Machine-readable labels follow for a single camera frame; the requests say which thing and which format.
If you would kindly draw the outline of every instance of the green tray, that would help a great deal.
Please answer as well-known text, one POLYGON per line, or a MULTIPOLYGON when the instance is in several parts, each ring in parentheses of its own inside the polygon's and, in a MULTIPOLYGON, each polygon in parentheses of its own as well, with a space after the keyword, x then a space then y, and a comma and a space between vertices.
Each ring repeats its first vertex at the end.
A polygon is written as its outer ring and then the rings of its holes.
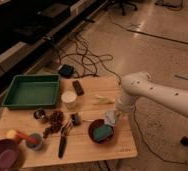
POLYGON ((59 94, 59 75, 17 75, 3 100, 9 109, 52 108, 59 94))

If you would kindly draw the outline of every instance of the wooden tabletop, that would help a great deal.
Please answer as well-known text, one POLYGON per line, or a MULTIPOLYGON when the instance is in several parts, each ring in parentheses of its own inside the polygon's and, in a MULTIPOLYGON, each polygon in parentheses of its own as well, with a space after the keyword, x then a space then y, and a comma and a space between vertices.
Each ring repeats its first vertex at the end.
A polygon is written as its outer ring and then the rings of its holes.
MULTIPOLYGON (((106 110, 113 109, 114 104, 96 105, 95 95, 115 100, 119 94, 119 86, 114 77, 84 78, 80 80, 85 94, 78 97, 77 106, 69 111, 60 103, 57 109, 69 114, 79 112, 82 119, 103 118, 106 110)), ((61 80, 61 92, 73 90, 72 80, 61 80)), ((40 124, 33 118, 34 110, 9 110, 4 108, 0 120, 0 139, 4 139, 8 130, 16 129, 26 134, 40 133, 42 135, 48 124, 40 124)), ((53 112, 46 110, 47 115, 53 112)), ((89 122, 83 122, 74 127, 69 136, 66 151, 62 159, 58 158, 60 133, 49 135, 44 140, 45 146, 41 151, 27 149, 25 143, 20 146, 20 156, 16 166, 20 168, 51 166, 67 163, 89 162, 109 159, 130 158, 137 156, 130 123, 127 117, 122 117, 114 128, 114 137, 105 144, 96 144, 88 135, 89 122)))

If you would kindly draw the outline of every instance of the floor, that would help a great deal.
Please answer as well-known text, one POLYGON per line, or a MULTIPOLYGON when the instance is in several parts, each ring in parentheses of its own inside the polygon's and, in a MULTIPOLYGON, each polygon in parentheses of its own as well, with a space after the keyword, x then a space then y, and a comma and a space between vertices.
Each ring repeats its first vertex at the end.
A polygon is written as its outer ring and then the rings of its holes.
MULTIPOLYGON (((181 11, 155 6, 154 2, 137 3, 139 10, 136 12, 127 7, 126 16, 121 16, 118 6, 107 12, 101 11, 93 18, 95 23, 85 26, 77 38, 83 38, 83 42, 85 39, 94 54, 111 54, 114 59, 105 65, 120 76, 147 71, 155 83, 188 90, 188 0, 184 0, 181 11)), ((75 53, 75 47, 75 43, 69 41, 61 48, 69 54, 75 53)), ((57 53, 50 53, 52 63, 40 73, 53 73, 57 69, 57 53)), ((72 59, 65 58, 63 62, 74 65, 82 73, 80 64, 72 59)), ((100 64, 97 69, 99 76, 112 75, 100 64)), ((130 115, 138 157, 122 160, 118 168, 117 161, 108 161, 111 170, 188 171, 188 148, 180 144, 183 136, 188 137, 188 119, 146 98, 137 101, 135 116, 143 134, 142 137, 134 116, 130 115)), ((103 162, 93 162, 22 170, 105 169, 103 162)))

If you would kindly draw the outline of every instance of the small bowl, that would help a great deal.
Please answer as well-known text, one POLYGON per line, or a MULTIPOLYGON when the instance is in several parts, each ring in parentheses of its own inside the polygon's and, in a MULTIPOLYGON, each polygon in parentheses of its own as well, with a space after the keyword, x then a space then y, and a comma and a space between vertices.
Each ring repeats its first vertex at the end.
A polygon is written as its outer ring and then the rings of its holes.
POLYGON ((113 135, 114 135, 114 129, 111 126, 111 128, 113 130, 113 133, 109 137, 107 137, 107 138, 105 138, 105 139, 103 139, 101 141, 95 141, 94 137, 93 137, 94 130, 96 128, 102 126, 102 125, 104 125, 104 119, 97 119, 97 120, 94 120, 93 122, 91 122, 91 124, 90 124, 90 126, 88 128, 88 134, 89 134, 91 140, 93 142, 95 142, 95 143, 98 143, 98 144, 103 144, 103 143, 109 142, 112 139, 113 135))
POLYGON ((18 155, 19 148, 13 140, 0 140, 0 171, 10 169, 17 160, 18 155))

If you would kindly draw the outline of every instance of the paper cup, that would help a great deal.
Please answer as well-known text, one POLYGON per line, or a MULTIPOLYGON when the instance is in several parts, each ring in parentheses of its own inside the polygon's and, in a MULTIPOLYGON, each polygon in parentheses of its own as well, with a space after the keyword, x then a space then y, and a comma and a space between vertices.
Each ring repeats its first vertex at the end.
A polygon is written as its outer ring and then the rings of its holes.
POLYGON ((61 99, 67 109, 72 109, 76 106, 77 95, 73 91, 66 91, 62 94, 61 99))

